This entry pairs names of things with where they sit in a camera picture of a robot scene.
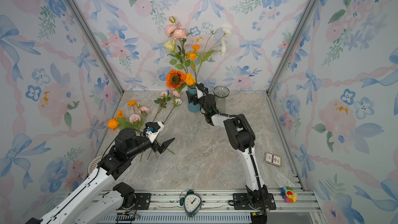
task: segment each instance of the blue vase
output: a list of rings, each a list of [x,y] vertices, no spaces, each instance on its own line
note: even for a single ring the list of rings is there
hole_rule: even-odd
[[[190,94],[192,95],[197,95],[196,93],[196,88],[195,89],[190,89],[189,87],[187,87],[187,90]],[[199,112],[200,111],[200,105],[196,104],[194,105],[193,103],[188,103],[188,110],[191,112]]]

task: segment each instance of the floral wallpaper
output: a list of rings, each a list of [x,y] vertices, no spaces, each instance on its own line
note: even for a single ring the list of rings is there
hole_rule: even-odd
[[[76,0],[126,90],[162,90],[174,68],[163,47],[174,16],[204,47],[211,32],[232,29],[224,56],[203,64],[199,82],[214,88],[265,90],[308,0]],[[212,37],[214,44],[218,39]],[[310,41],[306,36],[301,43]],[[299,48],[296,66],[307,50]]]
[[[0,222],[40,218],[86,177],[120,98],[64,0],[1,0]]]
[[[271,95],[328,224],[398,223],[397,13],[320,0]]]

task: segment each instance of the marble surface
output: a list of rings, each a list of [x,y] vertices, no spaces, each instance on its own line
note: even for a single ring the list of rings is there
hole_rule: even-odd
[[[133,113],[128,101],[136,100],[152,112],[146,122],[153,121],[158,105],[153,102],[159,91],[126,91],[118,106],[126,116]],[[174,108],[165,122],[157,141],[161,144],[176,138],[169,146],[171,152],[154,155],[150,150],[133,159],[132,165],[108,189],[120,182],[136,190],[154,189],[243,189],[246,177],[237,151],[232,148],[225,129],[206,123],[200,112],[189,112],[187,96],[182,93],[183,103]],[[156,121],[165,121],[173,108],[171,101],[158,114]],[[294,186],[292,171],[286,161],[281,140],[272,120],[269,107],[261,91],[232,91],[226,98],[226,112],[243,113],[256,135],[255,154],[259,171],[267,187]],[[109,146],[118,130],[108,130],[100,152]],[[282,167],[264,162],[265,152],[282,157]]]

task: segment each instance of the alarm clock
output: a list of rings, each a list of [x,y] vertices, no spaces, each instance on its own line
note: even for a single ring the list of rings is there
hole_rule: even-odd
[[[195,194],[193,190],[188,190],[185,197],[180,199],[180,205],[184,206],[188,217],[194,217],[202,206],[202,198]]]

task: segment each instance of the small box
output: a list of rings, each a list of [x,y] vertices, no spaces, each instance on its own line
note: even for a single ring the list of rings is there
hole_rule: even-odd
[[[282,158],[280,156],[276,156],[276,155],[268,153],[268,152],[266,152],[264,162],[270,163],[270,164],[278,166],[278,167],[282,166]]]

